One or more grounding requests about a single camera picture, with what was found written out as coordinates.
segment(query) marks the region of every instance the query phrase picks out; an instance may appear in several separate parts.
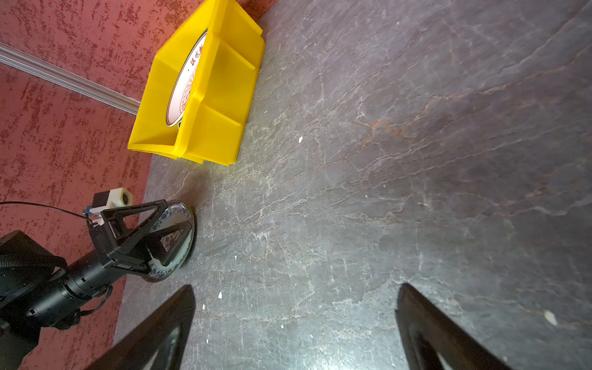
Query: black strap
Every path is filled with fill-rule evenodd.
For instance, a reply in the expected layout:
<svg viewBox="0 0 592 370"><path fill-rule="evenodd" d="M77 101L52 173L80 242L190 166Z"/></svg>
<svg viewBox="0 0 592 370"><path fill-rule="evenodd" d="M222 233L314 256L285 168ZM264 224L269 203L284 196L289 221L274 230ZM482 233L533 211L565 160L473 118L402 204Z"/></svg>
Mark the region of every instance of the black strap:
<svg viewBox="0 0 592 370"><path fill-rule="evenodd" d="M107 287L107 294L105 294L105 298L103 298L103 300L101 301L101 303L99 303L99 306L97 306L97 308L93 308L92 310L88 310L88 311L80 311L80 316L88 316L88 315L93 314L94 312L98 311L101 307L103 307L105 302L107 302L107 300L111 296L111 293L113 293L113 285L109 285Z"/></svg>
<svg viewBox="0 0 592 370"><path fill-rule="evenodd" d="M0 268L48 266L67 268L66 260L58 256L42 255L0 255Z"/></svg>

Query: marble surface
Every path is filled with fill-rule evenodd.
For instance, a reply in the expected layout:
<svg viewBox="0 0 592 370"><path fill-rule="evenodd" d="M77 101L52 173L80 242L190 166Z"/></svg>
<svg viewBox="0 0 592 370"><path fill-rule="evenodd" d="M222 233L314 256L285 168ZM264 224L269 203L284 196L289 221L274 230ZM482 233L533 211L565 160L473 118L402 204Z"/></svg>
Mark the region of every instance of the marble surface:
<svg viewBox="0 0 592 370"><path fill-rule="evenodd" d="M185 369L406 369L411 282L514 369L592 363L592 4L279 1L231 167L154 157L199 230Z"/></svg>

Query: yellow plastic container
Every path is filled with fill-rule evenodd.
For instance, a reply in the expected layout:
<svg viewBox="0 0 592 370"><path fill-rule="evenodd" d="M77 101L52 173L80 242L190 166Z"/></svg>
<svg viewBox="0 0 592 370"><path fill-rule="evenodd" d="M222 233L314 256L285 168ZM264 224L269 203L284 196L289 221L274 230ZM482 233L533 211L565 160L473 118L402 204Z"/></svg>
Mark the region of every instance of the yellow plastic container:
<svg viewBox="0 0 592 370"><path fill-rule="evenodd" d="M235 163L263 59L262 32L234 0L202 3L156 53L128 149ZM178 100L178 81L190 72L181 73L195 59L192 84Z"/></svg>

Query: silver metal trim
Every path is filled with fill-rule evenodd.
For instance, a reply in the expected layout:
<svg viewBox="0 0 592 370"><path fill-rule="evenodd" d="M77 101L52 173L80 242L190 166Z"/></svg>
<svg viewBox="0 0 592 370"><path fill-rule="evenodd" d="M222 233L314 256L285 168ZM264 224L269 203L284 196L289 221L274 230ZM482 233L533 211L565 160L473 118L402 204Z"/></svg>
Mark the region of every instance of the silver metal trim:
<svg viewBox="0 0 592 370"><path fill-rule="evenodd" d="M138 114L140 102L113 91L84 77L49 64L39 58L23 53L9 45L0 43L0 62L30 73L44 80L64 86L82 95L96 99L122 111Z"/></svg>

